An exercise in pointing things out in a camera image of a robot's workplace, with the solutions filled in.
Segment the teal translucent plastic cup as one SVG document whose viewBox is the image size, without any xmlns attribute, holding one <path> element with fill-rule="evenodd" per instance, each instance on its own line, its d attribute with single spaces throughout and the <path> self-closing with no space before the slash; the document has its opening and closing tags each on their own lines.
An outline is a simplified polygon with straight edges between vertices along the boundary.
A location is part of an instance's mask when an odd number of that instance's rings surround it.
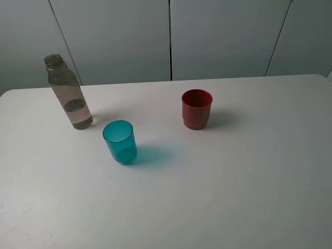
<svg viewBox="0 0 332 249">
<path fill-rule="evenodd" d="M 102 135 L 116 162 L 129 164 L 135 160 L 137 147 L 132 124 L 125 120 L 113 121 L 104 128 Z"/>
</svg>

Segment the red plastic cup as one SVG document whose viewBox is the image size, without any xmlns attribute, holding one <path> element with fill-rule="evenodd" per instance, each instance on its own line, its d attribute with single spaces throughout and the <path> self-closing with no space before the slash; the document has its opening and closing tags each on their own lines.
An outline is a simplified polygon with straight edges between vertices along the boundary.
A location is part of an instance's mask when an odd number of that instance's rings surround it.
<svg viewBox="0 0 332 249">
<path fill-rule="evenodd" d="M 203 129 L 209 120 L 213 97 L 202 89 L 191 89 L 182 95 L 182 118 L 191 130 Z"/>
</svg>

